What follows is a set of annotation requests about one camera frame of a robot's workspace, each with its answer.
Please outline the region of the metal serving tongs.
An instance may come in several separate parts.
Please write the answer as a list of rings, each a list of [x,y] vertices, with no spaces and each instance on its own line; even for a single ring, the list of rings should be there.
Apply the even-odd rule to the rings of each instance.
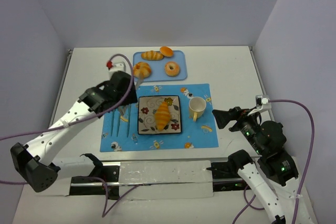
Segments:
[[[136,84],[135,84],[135,91],[137,91],[140,87],[140,85],[143,82],[143,76],[140,75],[140,77],[138,78]],[[118,112],[120,113],[121,116],[124,116],[126,111],[131,107],[131,104],[127,104],[127,105],[123,105],[123,106],[119,106],[118,107]]]

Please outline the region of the long striped croissant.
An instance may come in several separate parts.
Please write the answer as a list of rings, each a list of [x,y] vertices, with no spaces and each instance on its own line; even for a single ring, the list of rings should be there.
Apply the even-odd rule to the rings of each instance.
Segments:
[[[154,114],[156,128],[158,131],[164,130],[168,125],[171,115],[167,102],[163,101]]]

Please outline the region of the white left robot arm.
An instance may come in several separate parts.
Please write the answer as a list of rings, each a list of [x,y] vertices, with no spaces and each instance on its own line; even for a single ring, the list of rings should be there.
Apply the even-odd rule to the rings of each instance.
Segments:
[[[26,144],[16,143],[10,149],[16,171],[37,193],[58,179],[93,175],[103,168],[102,161],[93,154],[72,158],[57,158],[57,154],[107,110],[137,100],[134,79],[126,72],[116,71],[110,80],[87,89],[46,132]]]

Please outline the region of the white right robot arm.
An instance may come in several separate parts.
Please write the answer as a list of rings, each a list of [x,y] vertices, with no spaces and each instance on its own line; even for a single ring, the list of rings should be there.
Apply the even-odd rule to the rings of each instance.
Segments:
[[[287,139],[283,125],[262,122],[258,110],[240,107],[213,110],[212,114],[219,129],[233,121],[229,130],[241,132],[260,158],[254,161],[245,150],[239,150],[230,154],[226,163],[213,165],[209,170],[242,178],[262,204],[271,223],[313,223],[301,199],[303,175],[284,148]]]

